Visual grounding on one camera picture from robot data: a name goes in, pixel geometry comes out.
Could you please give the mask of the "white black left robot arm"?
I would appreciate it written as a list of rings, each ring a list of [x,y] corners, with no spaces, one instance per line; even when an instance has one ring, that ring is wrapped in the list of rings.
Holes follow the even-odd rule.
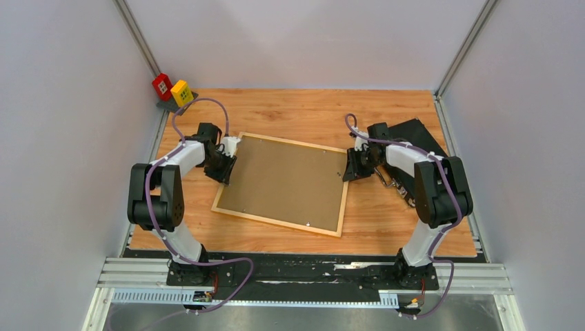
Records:
[[[201,168],[214,181],[227,185],[241,139],[223,136],[212,123],[199,124],[190,136],[181,135],[168,154],[151,163],[136,163],[130,171],[128,220],[152,232],[171,254],[171,281],[205,284],[211,276],[208,253],[184,223],[182,179]]]

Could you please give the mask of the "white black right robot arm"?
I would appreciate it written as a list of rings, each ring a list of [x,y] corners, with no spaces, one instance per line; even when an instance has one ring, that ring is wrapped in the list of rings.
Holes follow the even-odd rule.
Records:
[[[365,132],[356,123],[347,128],[354,146],[347,150],[343,181],[370,177],[380,166],[399,170],[413,180],[407,191],[414,198],[418,221],[407,244],[399,250],[391,277],[403,288],[411,288],[435,262],[435,252],[444,236],[473,210],[464,165],[437,146],[428,146],[405,132],[397,133],[386,123],[376,123]]]

